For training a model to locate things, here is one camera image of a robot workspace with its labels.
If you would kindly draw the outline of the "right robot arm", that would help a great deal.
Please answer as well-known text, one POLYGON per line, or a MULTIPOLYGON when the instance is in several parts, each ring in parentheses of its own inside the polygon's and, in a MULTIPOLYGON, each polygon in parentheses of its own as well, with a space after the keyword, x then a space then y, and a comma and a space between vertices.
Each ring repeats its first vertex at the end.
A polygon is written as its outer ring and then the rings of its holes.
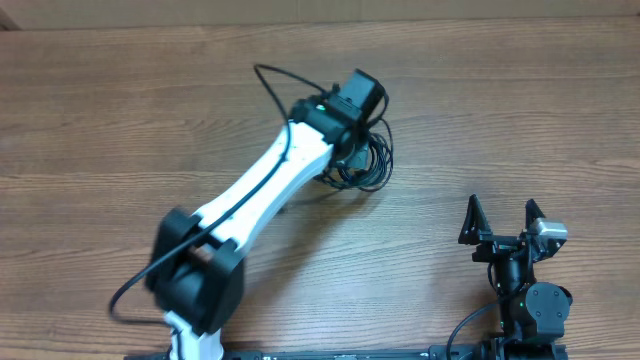
POLYGON ((552 258, 568 240, 568 228, 547 218, 532 199, 525 204, 525 226, 517 236, 496 235, 479 198, 469 197, 458 242, 473 245, 472 260, 487 265, 496 300, 465 317, 449 336, 448 359, 566 359, 567 350, 556 341, 565 334, 572 294, 564 287, 537 280, 534 265, 552 258), (453 342, 472 320, 496 309, 498 332, 487 335, 468 350, 453 342))

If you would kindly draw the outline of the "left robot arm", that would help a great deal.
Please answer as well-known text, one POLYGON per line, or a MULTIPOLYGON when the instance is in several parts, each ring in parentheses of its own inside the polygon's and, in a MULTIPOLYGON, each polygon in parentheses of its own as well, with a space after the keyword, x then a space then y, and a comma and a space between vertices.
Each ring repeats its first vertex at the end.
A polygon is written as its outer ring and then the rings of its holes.
POLYGON ((372 132, 383 85, 357 69, 298 100, 271 147, 225 192, 160 222, 145 286, 171 330, 168 359, 220 359, 221 329, 241 302, 245 259, 260 232, 306 183, 375 192, 393 169, 393 142, 372 132))

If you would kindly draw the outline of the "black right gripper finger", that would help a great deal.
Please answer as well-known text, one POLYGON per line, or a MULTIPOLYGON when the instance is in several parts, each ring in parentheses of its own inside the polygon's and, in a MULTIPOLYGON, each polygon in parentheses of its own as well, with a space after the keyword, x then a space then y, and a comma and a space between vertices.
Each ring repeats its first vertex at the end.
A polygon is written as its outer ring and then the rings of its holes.
POLYGON ((479 245, 492 236, 492 229, 476 194, 469 197, 466 216, 458 237, 463 245, 479 245))
POLYGON ((539 208, 535 200, 529 199, 525 204, 525 229, 532 229, 537 220, 545 218, 546 216, 539 208))

